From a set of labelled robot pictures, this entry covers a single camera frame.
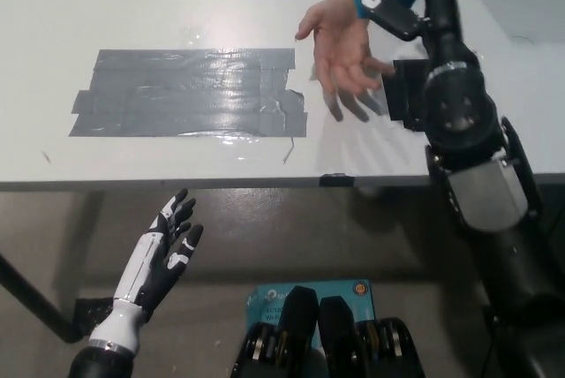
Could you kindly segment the person's bare hand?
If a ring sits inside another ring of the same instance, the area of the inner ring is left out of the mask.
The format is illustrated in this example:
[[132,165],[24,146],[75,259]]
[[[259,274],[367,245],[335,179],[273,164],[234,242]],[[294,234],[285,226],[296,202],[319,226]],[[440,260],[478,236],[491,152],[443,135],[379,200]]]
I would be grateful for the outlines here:
[[360,95],[380,88],[369,72],[392,75],[392,64],[373,57],[369,46],[368,21],[357,15],[352,0],[323,0],[311,6],[298,25],[297,41],[313,38],[315,76],[323,94],[339,92]]

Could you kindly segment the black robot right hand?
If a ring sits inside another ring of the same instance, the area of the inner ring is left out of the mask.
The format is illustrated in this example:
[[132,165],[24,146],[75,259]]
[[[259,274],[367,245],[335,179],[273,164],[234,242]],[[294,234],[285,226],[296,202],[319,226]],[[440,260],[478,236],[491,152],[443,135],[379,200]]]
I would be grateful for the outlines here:
[[453,70],[480,72],[463,42],[457,0],[356,0],[361,18],[404,42],[420,38],[429,58],[428,79]]

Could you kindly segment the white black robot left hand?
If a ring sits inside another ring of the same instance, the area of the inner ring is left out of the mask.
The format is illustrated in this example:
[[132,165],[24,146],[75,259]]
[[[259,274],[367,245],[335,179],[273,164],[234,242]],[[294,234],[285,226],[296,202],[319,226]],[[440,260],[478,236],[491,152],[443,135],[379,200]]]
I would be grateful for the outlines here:
[[185,272],[200,242],[203,227],[190,223],[194,206],[195,200],[183,189],[156,215],[124,268],[111,313],[88,338],[90,346],[138,354],[141,328]]

